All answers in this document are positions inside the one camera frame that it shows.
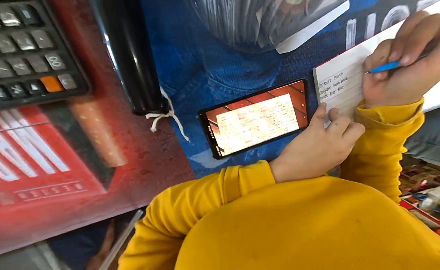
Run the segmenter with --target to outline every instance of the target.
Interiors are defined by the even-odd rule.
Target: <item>calculator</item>
[[[0,109],[64,100],[91,87],[45,0],[0,1]]]

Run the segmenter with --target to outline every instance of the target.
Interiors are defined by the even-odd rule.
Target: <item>ruled paper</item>
[[[440,13],[440,2],[425,9],[429,13]],[[360,43],[343,54],[313,69],[315,88],[319,102],[326,102],[327,111],[338,108],[339,113],[352,119],[355,109],[363,99],[362,78],[365,58],[372,54],[383,40],[395,38],[402,22]],[[440,107],[440,82],[425,96],[423,110],[429,111]]]

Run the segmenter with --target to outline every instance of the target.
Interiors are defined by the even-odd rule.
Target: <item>pen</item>
[[[417,61],[419,61],[419,60],[422,59],[422,58],[426,58],[426,57],[430,54],[430,52],[432,52],[431,49],[428,50],[428,51],[423,52],[423,53],[418,57]],[[377,67],[377,68],[374,68],[374,69],[372,69],[372,70],[370,70],[370,71],[368,71],[368,72],[365,72],[365,74],[379,73],[379,72],[383,72],[383,71],[389,71],[389,70],[398,69],[398,68],[401,68],[401,67],[402,67],[402,66],[400,65],[400,60],[398,60],[398,61],[394,61],[394,62],[387,63],[387,64],[385,64],[385,65],[381,65],[381,66],[379,66],[379,67]]]

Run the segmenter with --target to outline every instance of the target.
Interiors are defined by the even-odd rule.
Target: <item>clear plastic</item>
[[[347,0],[188,0],[205,26],[233,48],[275,49]]]

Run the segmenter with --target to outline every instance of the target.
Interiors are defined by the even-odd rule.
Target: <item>white string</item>
[[[161,94],[168,100],[168,106],[170,108],[168,114],[161,114],[161,113],[149,113],[146,115],[147,119],[150,119],[152,117],[155,117],[155,119],[153,120],[153,124],[152,127],[150,128],[150,130],[152,132],[156,132],[157,131],[157,123],[158,120],[162,119],[162,118],[166,118],[166,117],[173,117],[173,119],[175,120],[175,122],[177,122],[178,128],[180,129],[181,135],[183,136],[183,138],[185,138],[185,140],[187,140],[187,142],[190,141],[190,139],[185,135],[185,133],[183,132],[183,126],[180,123],[180,120],[178,119],[178,117],[175,115],[175,111],[173,110],[173,105],[171,104],[171,100],[168,97],[167,93],[165,93],[165,91],[163,90],[162,87],[160,87],[160,92]]]

